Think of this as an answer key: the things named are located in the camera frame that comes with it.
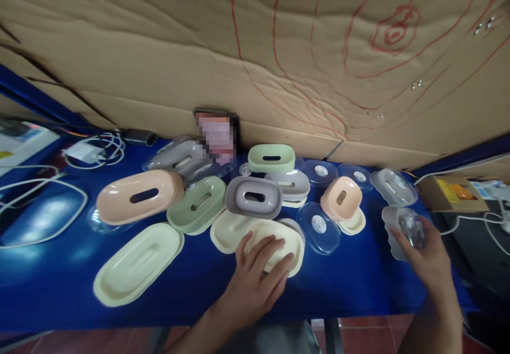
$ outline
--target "floor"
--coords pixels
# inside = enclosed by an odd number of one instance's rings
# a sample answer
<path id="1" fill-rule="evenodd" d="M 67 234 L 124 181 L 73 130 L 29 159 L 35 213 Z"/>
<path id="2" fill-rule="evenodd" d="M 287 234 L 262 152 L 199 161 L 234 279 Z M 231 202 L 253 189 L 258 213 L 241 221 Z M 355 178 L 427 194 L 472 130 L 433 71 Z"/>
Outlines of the floor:
<path id="1" fill-rule="evenodd" d="M 396 354 L 411 323 L 412 315 L 339 318 L 345 354 Z M 312 327 L 323 353 L 326 353 L 324 325 L 313 320 Z M 166 347 L 186 333 L 186 326 L 174 327 Z M 150 328 L 57 331 L 26 343 L 9 354 L 145 354 Z M 464 336 L 464 354 L 491 354 L 491 350 Z"/>

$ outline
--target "phone screen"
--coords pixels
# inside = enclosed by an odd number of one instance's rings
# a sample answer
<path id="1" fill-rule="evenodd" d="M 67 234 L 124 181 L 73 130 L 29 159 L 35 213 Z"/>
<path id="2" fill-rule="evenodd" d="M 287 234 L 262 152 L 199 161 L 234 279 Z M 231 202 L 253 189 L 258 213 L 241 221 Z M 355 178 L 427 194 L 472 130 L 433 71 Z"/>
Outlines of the phone screen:
<path id="1" fill-rule="evenodd" d="M 228 112 L 196 112 L 199 140 L 219 165 L 235 159 L 235 114 Z"/>

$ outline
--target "right hand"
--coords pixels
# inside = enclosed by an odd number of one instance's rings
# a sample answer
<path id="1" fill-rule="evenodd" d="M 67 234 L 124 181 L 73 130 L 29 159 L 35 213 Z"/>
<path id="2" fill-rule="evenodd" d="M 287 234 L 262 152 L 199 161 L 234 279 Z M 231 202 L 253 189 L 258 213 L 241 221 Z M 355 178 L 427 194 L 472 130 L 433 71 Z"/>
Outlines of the right hand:
<path id="1" fill-rule="evenodd" d="M 450 258 L 441 235 L 427 218 L 421 217 L 421 222 L 426 236 L 426 246 L 423 249 L 413 248 L 400 229 L 395 227 L 390 229 L 429 293 L 442 295 L 451 292 L 452 289 L 455 291 Z"/>
<path id="2" fill-rule="evenodd" d="M 246 255 L 244 249 L 252 235 L 249 232 L 239 243 L 235 251 L 235 273 L 225 293 L 211 307 L 218 323 L 230 333 L 254 324 L 271 310 L 285 289 L 288 271 L 294 261 L 294 254 L 289 253 L 265 274 L 267 261 L 285 240 L 277 240 L 274 235 L 265 237 Z"/>

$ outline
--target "small box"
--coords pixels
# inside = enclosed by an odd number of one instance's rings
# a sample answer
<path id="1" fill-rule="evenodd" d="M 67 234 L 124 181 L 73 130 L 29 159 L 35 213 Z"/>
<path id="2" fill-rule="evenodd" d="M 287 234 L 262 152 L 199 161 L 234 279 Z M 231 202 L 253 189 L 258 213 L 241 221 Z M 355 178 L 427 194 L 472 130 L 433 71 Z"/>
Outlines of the small box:
<path id="1" fill-rule="evenodd" d="M 461 199 L 455 190 L 460 186 L 467 190 L 471 199 Z M 488 212 L 489 207 L 471 183 L 454 176 L 429 176 L 418 184 L 425 205 L 434 212 L 477 213 Z"/>

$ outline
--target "blue frame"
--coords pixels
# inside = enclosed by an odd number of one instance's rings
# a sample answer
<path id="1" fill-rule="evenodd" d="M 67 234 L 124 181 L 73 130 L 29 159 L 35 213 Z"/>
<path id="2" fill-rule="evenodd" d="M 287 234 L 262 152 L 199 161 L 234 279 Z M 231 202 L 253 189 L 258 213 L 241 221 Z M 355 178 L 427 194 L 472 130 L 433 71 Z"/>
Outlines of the blue frame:
<path id="1" fill-rule="evenodd" d="M 0 92 L 49 121 L 68 124 L 66 128 L 74 132 L 90 132 L 91 124 L 82 116 L 75 114 L 2 64 L 0 64 Z"/>
<path id="2" fill-rule="evenodd" d="M 447 171 L 508 152 L 510 152 L 510 132 L 424 165 L 414 170 L 413 174 L 416 176 L 423 176 L 429 173 Z"/>

